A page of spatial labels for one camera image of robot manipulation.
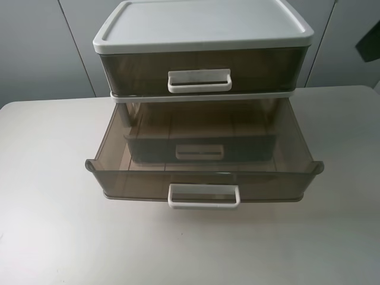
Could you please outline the bottom smoky transparent drawer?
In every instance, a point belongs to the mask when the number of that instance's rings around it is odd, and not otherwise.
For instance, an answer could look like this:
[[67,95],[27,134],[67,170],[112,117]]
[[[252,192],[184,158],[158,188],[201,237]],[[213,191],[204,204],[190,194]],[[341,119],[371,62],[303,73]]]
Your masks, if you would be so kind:
[[246,163],[271,160],[275,135],[206,138],[128,138],[136,163]]

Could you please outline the top smoky transparent drawer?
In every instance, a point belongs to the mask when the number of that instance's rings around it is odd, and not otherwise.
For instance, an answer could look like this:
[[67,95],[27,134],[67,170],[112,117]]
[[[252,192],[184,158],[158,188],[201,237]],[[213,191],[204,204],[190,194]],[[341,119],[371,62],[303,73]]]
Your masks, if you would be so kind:
[[116,97],[289,92],[306,47],[101,55]]

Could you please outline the middle smoky transparent drawer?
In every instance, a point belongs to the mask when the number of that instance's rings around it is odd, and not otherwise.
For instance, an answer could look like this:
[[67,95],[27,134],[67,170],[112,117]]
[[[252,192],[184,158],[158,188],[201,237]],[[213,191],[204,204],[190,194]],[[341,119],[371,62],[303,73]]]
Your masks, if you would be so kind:
[[[128,138],[275,135],[269,161],[136,163]],[[85,162],[106,198],[164,201],[171,208],[235,209],[297,202],[324,164],[313,159],[287,98],[117,104],[99,150]]]

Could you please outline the smoky transparent drawer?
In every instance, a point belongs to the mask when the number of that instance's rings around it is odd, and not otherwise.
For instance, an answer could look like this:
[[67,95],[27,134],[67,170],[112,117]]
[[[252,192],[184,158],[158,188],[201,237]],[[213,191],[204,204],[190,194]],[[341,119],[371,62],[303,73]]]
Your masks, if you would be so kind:
[[[128,138],[275,135],[269,161],[136,163]],[[106,198],[164,201],[171,208],[235,209],[297,202],[324,164],[313,159],[287,98],[117,104],[99,150],[85,162]]]
[[306,47],[101,55],[116,97],[289,92]]
[[271,160],[275,135],[206,138],[128,138],[136,163],[246,163]]

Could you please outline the white drawer cabinet frame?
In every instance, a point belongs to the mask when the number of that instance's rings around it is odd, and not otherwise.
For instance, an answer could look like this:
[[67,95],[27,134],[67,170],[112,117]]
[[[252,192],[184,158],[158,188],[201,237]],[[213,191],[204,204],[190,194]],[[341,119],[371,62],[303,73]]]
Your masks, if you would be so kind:
[[[123,1],[97,32],[101,55],[306,47],[314,31],[286,1]],[[284,98],[289,92],[116,97],[117,104]]]

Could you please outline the black object at right edge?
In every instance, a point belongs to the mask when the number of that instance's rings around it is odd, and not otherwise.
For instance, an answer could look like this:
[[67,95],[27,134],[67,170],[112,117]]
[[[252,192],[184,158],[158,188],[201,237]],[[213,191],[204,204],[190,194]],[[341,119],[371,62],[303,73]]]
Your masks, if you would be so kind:
[[380,21],[359,40],[355,48],[364,62],[380,58]]

